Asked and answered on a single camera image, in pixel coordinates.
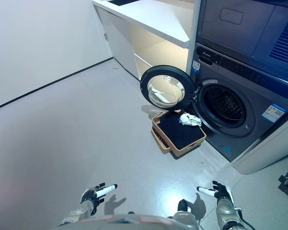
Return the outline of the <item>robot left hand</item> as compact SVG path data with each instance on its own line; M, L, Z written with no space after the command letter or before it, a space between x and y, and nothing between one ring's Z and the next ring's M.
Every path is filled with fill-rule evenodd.
M101 203L104 202L104 197L116 190L118 187L117 184L111 184L109 186L106 186L106 183L100 183L92 188L87 189L81 198L81 202L90 202L92 204L93 208L97 208Z

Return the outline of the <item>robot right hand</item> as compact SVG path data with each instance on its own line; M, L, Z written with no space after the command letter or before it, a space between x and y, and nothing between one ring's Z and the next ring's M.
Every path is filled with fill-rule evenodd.
M213 188L205 188L198 186L196 187L196 190L202 194L215 197L217 199L222 197L227 197L229 199L232 199L231 189L228 186L225 186L217 181L212 181Z

